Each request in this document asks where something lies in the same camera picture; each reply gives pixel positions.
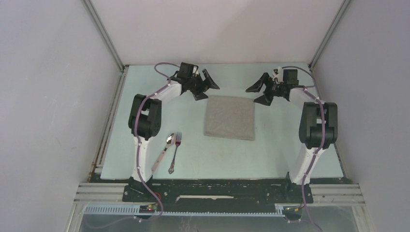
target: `spoon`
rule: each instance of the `spoon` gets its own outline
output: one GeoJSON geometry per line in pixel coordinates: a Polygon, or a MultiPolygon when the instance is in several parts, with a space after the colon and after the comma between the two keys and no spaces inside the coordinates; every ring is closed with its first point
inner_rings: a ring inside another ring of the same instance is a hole
{"type": "Polygon", "coordinates": [[[166,150],[167,150],[170,146],[174,145],[175,139],[176,139],[176,137],[175,137],[175,134],[174,134],[174,133],[171,133],[171,134],[167,137],[167,139],[166,139],[166,143],[167,143],[167,144],[165,145],[164,150],[161,152],[161,154],[160,154],[160,156],[158,157],[157,161],[155,161],[154,166],[152,166],[152,168],[151,168],[151,171],[152,171],[153,173],[154,173],[154,171],[157,169],[157,167],[158,167],[158,165],[160,164],[162,158],[164,158],[164,155],[165,155],[166,150]]]}

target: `spoon handle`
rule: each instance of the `spoon handle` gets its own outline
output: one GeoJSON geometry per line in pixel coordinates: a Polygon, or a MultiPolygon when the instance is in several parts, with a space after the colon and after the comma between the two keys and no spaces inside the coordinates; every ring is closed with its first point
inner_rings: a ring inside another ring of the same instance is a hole
{"type": "Polygon", "coordinates": [[[155,170],[158,168],[158,165],[160,164],[162,158],[164,158],[165,152],[168,148],[164,148],[164,150],[161,152],[160,156],[158,157],[157,161],[155,161],[154,166],[152,166],[151,171],[154,173],[155,170]]]}

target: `metal corner post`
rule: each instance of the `metal corner post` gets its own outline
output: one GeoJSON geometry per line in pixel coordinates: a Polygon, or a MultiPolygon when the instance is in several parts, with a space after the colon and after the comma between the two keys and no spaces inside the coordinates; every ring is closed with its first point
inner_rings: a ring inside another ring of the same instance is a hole
{"type": "Polygon", "coordinates": [[[122,63],[114,45],[113,42],[111,41],[110,37],[108,36],[107,31],[104,28],[103,23],[101,22],[100,17],[97,14],[97,11],[94,8],[94,5],[92,4],[91,0],[81,0],[84,4],[85,9],[88,11],[88,13],[90,14],[92,20],[95,23],[95,26],[98,30],[98,32],[100,33],[100,35],[102,36],[102,39],[104,40],[105,44],[107,45],[108,49],[110,50],[111,54],[113,55],[119,69],[121,71],[124,70],[124,64],[122,63]]]}
{"type": "Polygon", "coordinates": [[[321,44],[319,45],[318,49],[316,50],[315,55],[312,58],[312,61],[310,62],[310,67],[311,69],[314,69],[316,66],[316,63],[318,62],[320,56],[322,55],[324,49],[326,48],[330,38],[332,37],[333,33],[335,32],[337,26],[339,25],[342,17],[346,13],[348,7],[350,6],[350,3],[352,0],[344,0],[335,16],[335,18],[332,21],[332,24],[330,24],[329,29],[327,30],[321,44]]]}

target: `gray wall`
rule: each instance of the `gray wall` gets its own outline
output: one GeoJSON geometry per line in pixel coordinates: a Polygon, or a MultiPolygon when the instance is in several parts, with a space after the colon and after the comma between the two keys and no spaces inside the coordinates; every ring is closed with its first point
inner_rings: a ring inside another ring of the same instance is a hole
{"type": "Polygon", "coordinates": [[[80,0],[0,0],[1,231],[63,231],[119,70],[80,0]]]}
{"type": "Polygon", "coordinates": [[[316,67],[338,146],[378,231],[408,231],[410,1],[354,0],[316,67]]]}

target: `robotic arm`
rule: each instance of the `robotic arm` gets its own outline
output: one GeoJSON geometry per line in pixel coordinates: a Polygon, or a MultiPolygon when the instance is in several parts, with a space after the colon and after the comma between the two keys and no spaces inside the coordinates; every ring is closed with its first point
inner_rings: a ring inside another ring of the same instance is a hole
{"type": "Polygon", "coordinates": [[[135,151],[137,151],[138,144],[140,143],[140,152],[138,155],[138,163],[140,166],[137,166],[137,154],[135,152],[134,170],[131,175],[134,180],[141,182],[137,169],[139,169],[142,179],[145,182],[152,177],[151,168],[146,163],[146,150],[151,141],[150,138],[156,136],[160,131],[162,104],[171,101],[188,90],[193,94],[195,100],[198,101],[208,98],[204,92],[209,88],[219,89],[219,86],[212,80],[208,71],[203,69],[202,72],[205,77],[204,80],[198,72],[198,66],[182,62],[179,71],[175,72],[171,77],[171,82],[162,91],[157,92],[145,102],[142,112],[148,114],[146,115],[141,112],[137,131],[134,129],[136,116],[138,114],[138,109],[146,96],[137,94],[134,97],[128,120],[128,126],[131,129],[131,133],[134,135],[135,151]]]}
{"type": "Polygon", "coordinates": [[[332,102],[323,102],[311,95],[305,86],[300,86],[297,80],[297,69],[275,69],[273,78],[265,72],[262,77],[246,92],[259,92],[263,85],[266,86],[263,95],[254,100],[255,103],[270,106],[273,97],[283,97],[294,103],[302,110],[299,126],[299,140],[302,143],[299,156],[295,165],[289,171],[292,183],[301,185],[303,178],[305,184],[310,182],[310,174],[320,155],[330,144],[337,139],[337,105],[332,102]],[[320,105],[323,105],[325,131],[324,144],[322,142],[322,122],[320,119],[320,105]]]}

